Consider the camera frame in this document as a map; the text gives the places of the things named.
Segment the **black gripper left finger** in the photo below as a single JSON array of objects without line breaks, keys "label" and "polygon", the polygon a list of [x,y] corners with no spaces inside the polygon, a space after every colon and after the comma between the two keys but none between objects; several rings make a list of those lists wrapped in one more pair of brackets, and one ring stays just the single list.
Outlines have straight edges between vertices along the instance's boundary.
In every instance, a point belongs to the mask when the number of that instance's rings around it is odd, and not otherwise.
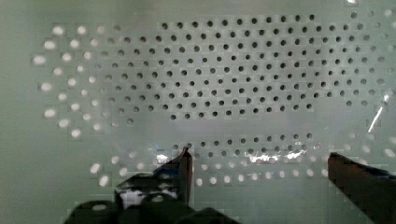
[{"label": "black gripper left finger", "polygon": [[112,201],[77,205],[64,224],[237,224],[214,208],[191,208],[191,180],[192,155],[184,147],[154,171],[118,184]]}]

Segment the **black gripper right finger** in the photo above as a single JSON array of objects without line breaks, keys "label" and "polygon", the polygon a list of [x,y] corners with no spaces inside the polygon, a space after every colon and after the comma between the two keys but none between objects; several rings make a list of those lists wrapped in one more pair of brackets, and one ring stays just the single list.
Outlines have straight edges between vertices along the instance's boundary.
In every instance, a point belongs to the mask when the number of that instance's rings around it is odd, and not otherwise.
[{"label": "black gripper right finger", "polygon": [[395,175],[332,152],[328,178],[374,224],[395,224]]}]

